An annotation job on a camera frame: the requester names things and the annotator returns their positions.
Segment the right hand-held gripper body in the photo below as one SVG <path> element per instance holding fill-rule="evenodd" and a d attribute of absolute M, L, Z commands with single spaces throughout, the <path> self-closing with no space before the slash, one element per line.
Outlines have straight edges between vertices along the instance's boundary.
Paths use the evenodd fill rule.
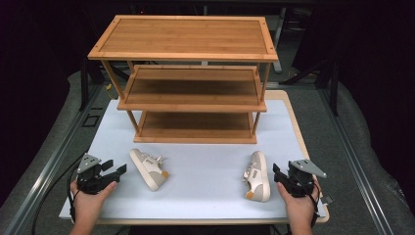
<path fill-rule="evenodd" d="M 288 176 L 283 185 L 293 197 L 305 197 L 313 191 L 315 176 L 326 178 L 327 173 L 311 160 L 289 161 Z"/>

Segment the pale blue table mat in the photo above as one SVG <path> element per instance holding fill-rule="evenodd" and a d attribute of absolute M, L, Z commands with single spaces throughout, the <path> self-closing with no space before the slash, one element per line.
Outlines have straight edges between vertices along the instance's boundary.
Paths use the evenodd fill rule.
<path fill-rule="evenodd" d="M 285 205 L 273 190 L 268 202 L 247 199 L 243 173 L 251 155 L 261 151 L 269 166 L 288 168 L 290 161 L 306 156 L 297 121 L 289 105 L 269 100 L 260 117 L 254 144 L 136 143 L 126 113 L 110 102 L 89 149 L 90 155 L 116 166 L 125 165 L 115 191 L 100 215 L 103 224 L 173 223 L 279 223 L 286 219 Z M 169 174 L 151 190 L 129 156 L 137 148 L 162 157 Z"/>

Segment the person's right hand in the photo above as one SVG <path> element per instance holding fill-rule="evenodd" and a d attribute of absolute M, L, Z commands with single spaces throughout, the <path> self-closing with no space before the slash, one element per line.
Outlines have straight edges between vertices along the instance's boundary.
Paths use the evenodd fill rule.
<path fill-rule="evenodd" d="M 289 219 L 290 226 L 306 226 L 311 227 L 311 221 L 315 212 L 314 203 L 318 199 L 318 187 L 315 186 L 312 192 L 312 199 L 309 197 L 294 198 L 288 193 L 284 185 L 277 183 L 277 189 L 280 196 L 285 202 L 286 213 Z"/>

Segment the person's left hand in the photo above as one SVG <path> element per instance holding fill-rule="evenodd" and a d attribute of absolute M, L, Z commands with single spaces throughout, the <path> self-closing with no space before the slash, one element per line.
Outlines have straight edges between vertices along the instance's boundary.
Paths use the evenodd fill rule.
<path fill-rule="evenodd" d="M 70 184 L 70 190 L 74 195 L 75 222 L 81 224 L 96 224 L 105 201 L 110 197 L 117 186 L 111 182 L 104 190 L 96 195 L 85 194 L 77 188 L 77 182 Z"/>

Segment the beige and white sneaker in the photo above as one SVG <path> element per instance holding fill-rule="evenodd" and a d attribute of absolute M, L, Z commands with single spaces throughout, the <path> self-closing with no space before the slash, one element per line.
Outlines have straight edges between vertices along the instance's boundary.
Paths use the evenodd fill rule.
<path fill-rule="evenodd" d="M 145 183 L 152 191 L 157 191 L 168 179 L 168 172 L 161 168 L 162 157 L 155 158 L 138 149 L 131 149 L 129 155 Z"/>
<path fill-rule="evenodd" d="M 248 184 L 249 190 L 246 198 L 251 201 L 265 203 L 270 198 L 270 184 L 267 173 L 265 156 L 261 151 L 251 155 L 251 163 L 243 174 L 243 180 Z"/>

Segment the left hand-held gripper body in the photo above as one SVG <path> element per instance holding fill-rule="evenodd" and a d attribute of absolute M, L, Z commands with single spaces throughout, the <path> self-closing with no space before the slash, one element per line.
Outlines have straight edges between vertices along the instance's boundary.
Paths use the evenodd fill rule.
<path fill-rule="evenodd" d="M 110 183 L 110 175 L 101 174 L 102 160 L 85 154 L 76 170 L 77 187 L 80 191 L 95 195 L 104 190 Z"/>

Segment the aluminium frame rail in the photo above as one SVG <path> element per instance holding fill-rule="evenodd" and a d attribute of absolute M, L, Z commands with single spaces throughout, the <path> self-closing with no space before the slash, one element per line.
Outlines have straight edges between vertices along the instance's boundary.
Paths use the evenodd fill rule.
<path fill-rule="evenodd" d="M 351 142 L 346 134 L 346 130 L 343 127 L 340 118 L 337 117 L 332 111 L 328 93 L 325 90 L 320 89 L 317 90 L 317 93 L 319 94 L 324 104 L 324 107 L 328 112 L 328 116 L 330 117 L 331 122 L 337 130 L 342 145 L 346 150 L 346 161 L 348 163 L 348 167 L 350 168 L 353 178 L 356 181 L 357 187 L 360 191 L 366 208 L 372 217 L 372 220 L 377 228 L 379 235 L 394 235 L 392 228 L 387 220 L 387 217 L 373 190 L 373 187 L 369 182 L 366 173 L 364 172 L 364 169 L 351 145 Z"/>
<path fill-rule="evenodd" d="M 67 198 L 67 172 L 89 149 L 109 101 L 103 85 L 92 86 L 84 109 L 78 92 L 69 92 L 39 152 L 0 208 L 0 235 L 69 231 L 70 223 L 58 219 Z"/>

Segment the three-tier wooden shoe rack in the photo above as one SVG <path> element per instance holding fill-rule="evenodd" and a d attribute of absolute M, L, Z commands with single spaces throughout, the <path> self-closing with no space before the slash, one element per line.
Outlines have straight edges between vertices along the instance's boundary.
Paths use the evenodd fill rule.
<path fill-rule="evenodd" d="M 278 60 L 265 18 L 213 16 L 119 15 L 88 57 L 111 79 L 128 63 L 115 90 L 135 142 L 198 144 L 255 143 Z"/>

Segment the white metal stand leg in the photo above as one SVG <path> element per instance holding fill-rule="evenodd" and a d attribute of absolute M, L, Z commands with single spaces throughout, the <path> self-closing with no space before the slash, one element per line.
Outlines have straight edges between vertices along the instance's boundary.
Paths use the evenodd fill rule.
<path fill-rule="evenodd" d="M 282 31 L 283 31 L 283 26 L 284 26 L 284 22 L 285 22 L 286 11 L 287 11 L 286 8 L 282 8 L 280 10 L 280 14 L 278 15 L 278 18 L 277 18 L 277 22 L 276 22 L 277 25 L 276 25 L 275 34 L 274 34 L 274 47 L 275 47 L 275 49 L 278 49 L 279 45 L 280 45 L 281 34 L 282 34 Z M 274 68 L 274 71 L 276 73 L 282 73 L 283 72 L 280 61 L 277 61 L 276 63 L 274 63 L 273 68 Z"/>

